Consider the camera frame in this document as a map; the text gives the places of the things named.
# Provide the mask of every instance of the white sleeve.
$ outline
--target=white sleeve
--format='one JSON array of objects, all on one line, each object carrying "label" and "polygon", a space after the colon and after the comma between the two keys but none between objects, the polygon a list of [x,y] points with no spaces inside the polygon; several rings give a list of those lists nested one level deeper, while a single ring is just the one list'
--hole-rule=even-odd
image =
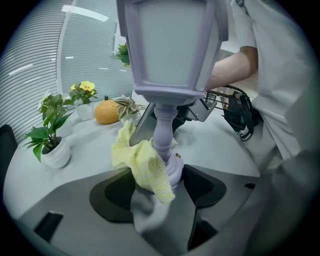
[{"label": "white sleeve", "polygon": [[246,7],[244,6],[244,1],[232,0],[231,8],[235,23],[235,32],[240,48],[244,46],[257,48],[253,31],[253,21],[247,14]]}]

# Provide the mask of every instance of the lamp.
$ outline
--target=lamp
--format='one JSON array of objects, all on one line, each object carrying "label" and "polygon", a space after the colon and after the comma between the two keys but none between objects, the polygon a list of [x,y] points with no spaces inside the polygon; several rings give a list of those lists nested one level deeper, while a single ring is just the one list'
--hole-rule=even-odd
[{"label": "lamp", "polygon": [[183,169],[171,150],[177,106],[204,96],[221,43],[228,40],[225,0],[117,0],[120,34],[126,37],[134,91],[155,103],[153,147],[172,188]]}]

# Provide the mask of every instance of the white pot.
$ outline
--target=white pot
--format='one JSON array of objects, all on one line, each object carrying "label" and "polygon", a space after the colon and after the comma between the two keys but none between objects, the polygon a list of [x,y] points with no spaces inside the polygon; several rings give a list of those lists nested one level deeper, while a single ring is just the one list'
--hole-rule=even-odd
[{"label": "white pot", "polygon": [[62,138],[54,150],[47,154],[41,154],[41,161],[52,168],[61,168],[68,162],[70,156],[70,146],[66,140]]},{"label": "white pot", "polygon": [[70,134],[72,134],[73,129],[72,129],[72,125],[71,125],[71,121],[70,118],[68,118],[64,124],[56,130],[56,136],[57,137],[66,137]]},{"label": "white pot", "polygon": [[135,126],[137,126],[140,119],[141,119],[141,114],[140,112],[138,112],[138,113],[127,115],[124,118],[122,118],[120,121],[121,123],[125,124],[125,122],[129,120],[130,122],[134,123]]},{"label": "white pot", "polygon": [[76,106],[75,110],[81,121],[86,121],[95,117],[95,109],[92,103]]}]

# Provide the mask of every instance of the yellow rag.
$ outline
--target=yellow rag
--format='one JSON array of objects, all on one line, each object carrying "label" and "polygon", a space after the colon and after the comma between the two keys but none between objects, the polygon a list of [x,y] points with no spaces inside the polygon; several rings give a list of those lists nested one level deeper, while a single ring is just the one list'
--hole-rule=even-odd
[{"label": "yellow rag", "polygon": [[154,192],[161,203],[169,204],[175,199],[175,194],[171,190],[165,162],[152,147],[152,139],[130,146],[129,141],[135,130],[136,126],[129,121],[119,130],[116,143],[112,145],[112,166],[131,168],[141,188]]}]

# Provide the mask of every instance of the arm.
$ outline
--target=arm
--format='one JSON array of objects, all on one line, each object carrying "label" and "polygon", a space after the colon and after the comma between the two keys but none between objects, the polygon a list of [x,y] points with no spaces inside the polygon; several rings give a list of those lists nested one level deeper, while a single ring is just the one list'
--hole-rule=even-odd
[{"label": "arm", "polygon": [[243,1],[233,0],[231,8],[240,52],[218,61],[213,68],[206,90],[223,87],[244,80],[258,70],[258,51],[253,31],[253,21]]},{"label": "arm", "polygon": [[240,51],[218,61],[206,86],[207,91],[249,78],[258,70],[258,51],[244,46]]}]

